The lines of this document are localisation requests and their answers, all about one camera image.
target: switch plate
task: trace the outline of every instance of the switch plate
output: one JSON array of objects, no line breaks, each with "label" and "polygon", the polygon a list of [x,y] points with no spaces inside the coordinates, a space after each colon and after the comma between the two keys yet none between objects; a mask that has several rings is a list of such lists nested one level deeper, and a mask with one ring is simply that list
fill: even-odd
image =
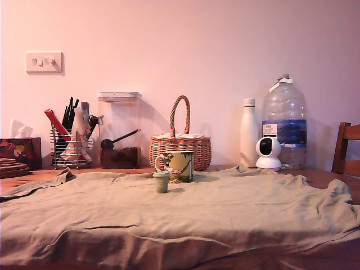
[{"label": "switch plate", "polygon": [[26,72],[34,73],[62,73],[62,52],[27,52]]}]

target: green cup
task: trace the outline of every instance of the green cup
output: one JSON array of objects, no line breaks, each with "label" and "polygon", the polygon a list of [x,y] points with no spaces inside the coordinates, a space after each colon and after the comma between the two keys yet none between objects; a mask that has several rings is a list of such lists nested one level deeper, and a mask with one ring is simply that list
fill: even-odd
[{"label": "green cup", "polygon": [[169,173],[168,172],[155,172],[152,175],[155,178],[155,190],[157,193],[167,193],[168,192],[168,183],[169,183]]}]

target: table surface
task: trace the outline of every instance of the table surface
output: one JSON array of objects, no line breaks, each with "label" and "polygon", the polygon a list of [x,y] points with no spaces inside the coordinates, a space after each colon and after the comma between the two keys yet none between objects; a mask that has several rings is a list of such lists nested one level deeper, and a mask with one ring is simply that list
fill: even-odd
[{"label": "table surface", "polygon": [[[228,169],[234,166],[231,165],[212,165],[209,167],[210,170],[216,169]],[[154,168],[140,168],[140,169],[129,169],[129,170],[104,170],[101,168],[91,168],[91,169],[71,169],[73,174],[85,173],[85,172],[119,172],[119,173],[147,173],[154,172]],[[51,178],[57,176],[61,173],[62,170],[54,169],[42,169],[35,170],[29,175],[21,177],[12,177],[1,179],[1,193],[4,193],[14,187],[21,186],[26,183],[36,182],[36,181],[47,181]],[[353,196],[353,204],[360,205],[360,179],[356,177],[351,177],[343,174],[337,174],[332,172],[327,172],[325,170],[319,170],[314,168],[305,168],[301,170],[281,170],[281,174],[292,174],[294,176],[302,175],[308,179],[309,185],[316,188],[327,188],[327,185],[334,179],[339,179],[346,183],[351,191]]]}]

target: security camera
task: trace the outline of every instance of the security camera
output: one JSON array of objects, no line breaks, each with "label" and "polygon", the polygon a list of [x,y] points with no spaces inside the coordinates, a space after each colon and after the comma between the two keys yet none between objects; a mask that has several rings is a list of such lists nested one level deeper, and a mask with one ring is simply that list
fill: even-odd
[{"label": "security camera", "polygon": [[280,154],[280,143],[274,137],[263,137],[256,143],[256,151],[260,156],[256,167],[261,169],[280,170],[281,162],[277,158]]}]

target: tissue box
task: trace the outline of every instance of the tissue box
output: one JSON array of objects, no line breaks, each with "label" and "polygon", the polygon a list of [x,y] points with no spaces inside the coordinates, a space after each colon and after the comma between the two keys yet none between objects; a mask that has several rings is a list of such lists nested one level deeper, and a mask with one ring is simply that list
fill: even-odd
[{"label": "tissue box", "polygon": [[41,138],[0,139],[0,157],[16,159],[29,166],[30,170],[41,169]]}]

